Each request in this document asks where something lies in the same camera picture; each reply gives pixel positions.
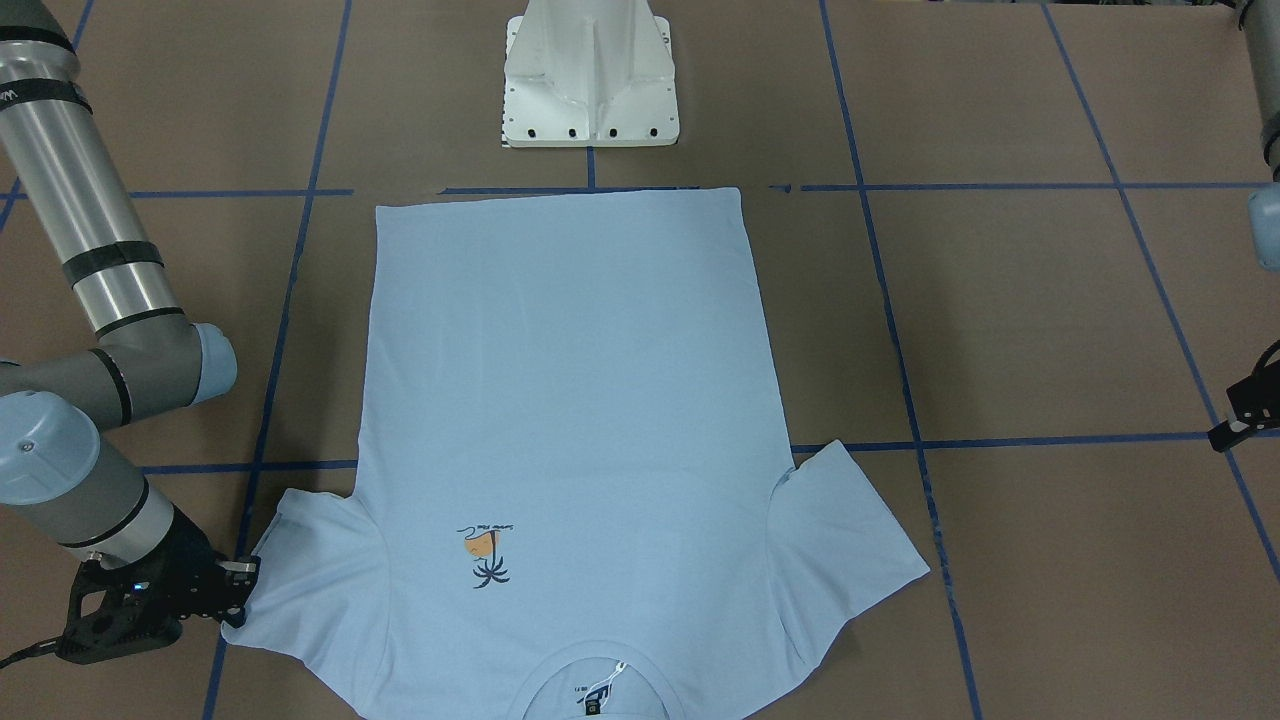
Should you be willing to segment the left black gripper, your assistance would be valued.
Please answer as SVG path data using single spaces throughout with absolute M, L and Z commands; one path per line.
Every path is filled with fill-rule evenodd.
M 1279 425 L 1279 342 L 1271 343 L 1251 373 L 1228 388 L 1230 418 L 1208 432 L 1215 452 L 1225 454 L 1262 430 Z

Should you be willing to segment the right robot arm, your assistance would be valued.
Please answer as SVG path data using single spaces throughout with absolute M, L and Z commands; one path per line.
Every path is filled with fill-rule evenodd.
M 3 660 L 97 664 L 174 644 L 188 618 L 242 626 L 256 555 L 228 556 L 108 441 L 108 432 L 225 395 L 230 341 L 180 306 L 41 1 L 5 1 L 3 150 L 26 187 L 91 347 L 3 361 L 3 506 L 78 562 L 55 637 Z

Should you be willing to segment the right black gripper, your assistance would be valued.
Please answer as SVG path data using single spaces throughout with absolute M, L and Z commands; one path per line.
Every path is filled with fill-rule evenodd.
M 118 569 L 82 562 L 70 588 L 58 657 L 88 665 L 161 650 L 178 642 L 183 623 L 204 618 L 241 628 L 261 559 L 229 559 L 186 515 L 159 544 Z

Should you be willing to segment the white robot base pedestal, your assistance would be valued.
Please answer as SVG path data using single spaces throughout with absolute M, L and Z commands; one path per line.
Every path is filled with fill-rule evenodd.
M 671 24 L 648 1 L 530 1 L 506 23 L 500 142 L 632 149 L 678 142 Z

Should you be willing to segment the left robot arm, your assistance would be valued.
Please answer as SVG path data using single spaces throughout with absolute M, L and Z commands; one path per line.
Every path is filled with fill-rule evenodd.
M 1260 266 L 1279 270 L 1279 3 L 1235 1 L 1236 28 L 1244 35 L 1260 110 L 1260 150 L 1270 182 L 1247 201 L 1251 238 Z M 1279 342 L 1274 341 L 1248 374 L 1228 388 L 1228 419 L 1208 433 L 1213 451 L 1225 454 L 1279 424 Z

